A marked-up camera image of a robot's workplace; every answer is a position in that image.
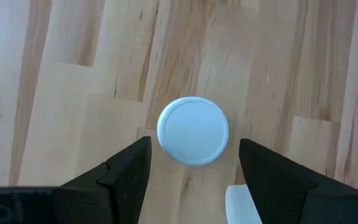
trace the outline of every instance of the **white plastic cap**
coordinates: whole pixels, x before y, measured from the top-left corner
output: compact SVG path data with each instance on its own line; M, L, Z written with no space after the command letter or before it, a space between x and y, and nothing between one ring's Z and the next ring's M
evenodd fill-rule
M229 125L215 103L189 96L171 102L161 112L157 137L175 161L201 166L222 154L229 139Z
M262 224L246 184L227 187L225 208L227 224Z

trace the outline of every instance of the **white plastic piece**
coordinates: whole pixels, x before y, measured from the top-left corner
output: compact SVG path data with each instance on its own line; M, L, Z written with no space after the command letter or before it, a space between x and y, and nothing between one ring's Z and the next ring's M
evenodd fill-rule
M227 187L226 218L228 224L262 224L246 184Z
M189 96L171 102L161 112L157 137L175 161L201 166L214 161L229 139L229 125L212 101Z

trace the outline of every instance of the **white disc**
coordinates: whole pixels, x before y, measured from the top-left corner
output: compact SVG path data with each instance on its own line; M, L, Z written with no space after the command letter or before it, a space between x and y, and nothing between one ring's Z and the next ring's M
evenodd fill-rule
M262 224L246 184L227 187L225 208L227 224Z
M215 103L189 96L171 102L161 112L157 137L162 148L177 162L201 166L223 152L229 125Z

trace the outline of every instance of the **black plastic part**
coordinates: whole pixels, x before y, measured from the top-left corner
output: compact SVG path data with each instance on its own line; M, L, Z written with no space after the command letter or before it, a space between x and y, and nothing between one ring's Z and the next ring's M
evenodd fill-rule
M0 223L137 223L151 157L143 137L61 187L0 188Z
M56 223L55 217L50 215L53 214L53 189L1 187L0 223Z
M239 150L262 223L358 223L358 190L249 139Z

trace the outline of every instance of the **light wood surface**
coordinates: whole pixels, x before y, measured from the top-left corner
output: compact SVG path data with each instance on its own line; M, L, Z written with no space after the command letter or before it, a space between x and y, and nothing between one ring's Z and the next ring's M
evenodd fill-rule
M223 155L185 167L155 127L198 95ZM0 0L0 185L59 185L142 136L140 223L225 223L241 138L358 188L358 0Z

